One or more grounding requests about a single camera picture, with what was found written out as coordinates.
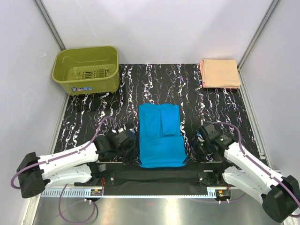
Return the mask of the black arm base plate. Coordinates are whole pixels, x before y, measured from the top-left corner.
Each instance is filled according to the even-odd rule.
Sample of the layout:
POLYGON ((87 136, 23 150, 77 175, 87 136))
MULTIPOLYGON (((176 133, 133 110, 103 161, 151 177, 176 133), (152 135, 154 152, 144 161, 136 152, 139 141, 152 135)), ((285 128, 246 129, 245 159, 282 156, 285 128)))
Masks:
POLYGON ((76 182, 76 186, 120 186, 126 182, 137 183, 188 183, 192 185, 222 184, 221 173, 231 162, 188 162, 183 167, 142 168, 137 164, 88 163, 91 178, 76 182))

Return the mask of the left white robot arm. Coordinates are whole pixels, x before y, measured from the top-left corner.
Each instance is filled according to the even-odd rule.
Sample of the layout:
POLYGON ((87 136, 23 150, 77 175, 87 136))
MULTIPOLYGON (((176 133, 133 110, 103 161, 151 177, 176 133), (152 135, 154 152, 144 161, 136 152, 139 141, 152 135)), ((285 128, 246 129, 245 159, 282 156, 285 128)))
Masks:
POLYGON ((22 198, 31 198, 46 188, 72 184, 96 186, 104 180, 96 168, 97 162, 109 162, 120 158, 130 164, 137 159, 137 137, 134 130, 119 130, 112 135, 99 135, 95 139, 50 155, 37 156, 28 153, 16 170, 22 198))

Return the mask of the blue t shirt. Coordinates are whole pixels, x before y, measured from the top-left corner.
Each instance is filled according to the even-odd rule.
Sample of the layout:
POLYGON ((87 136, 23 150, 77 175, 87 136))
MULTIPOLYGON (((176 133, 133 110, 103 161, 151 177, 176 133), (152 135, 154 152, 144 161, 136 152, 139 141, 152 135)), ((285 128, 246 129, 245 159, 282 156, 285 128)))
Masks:
POLYGON ((183 167, 187 158, 180 133, 180 107, 139 106, 139 160, 142 168, 183 167))

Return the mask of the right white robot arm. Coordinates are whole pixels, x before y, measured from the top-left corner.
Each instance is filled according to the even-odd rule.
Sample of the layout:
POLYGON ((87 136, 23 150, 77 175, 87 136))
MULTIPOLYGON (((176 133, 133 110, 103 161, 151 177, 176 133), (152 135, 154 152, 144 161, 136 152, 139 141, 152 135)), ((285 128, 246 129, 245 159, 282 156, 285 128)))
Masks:
POLYGON ((300 208, 300 186, 295 177, 274 171, 230 137, 222 135, 212 142, 197 137, 192 158, 200 160, 211 153, 223 156, 225 161, 211 172, 201 172, 199 183, 237 187, 257 200, 265 213, 277 223, 288 217, 299 217, 295 212, 300 208))

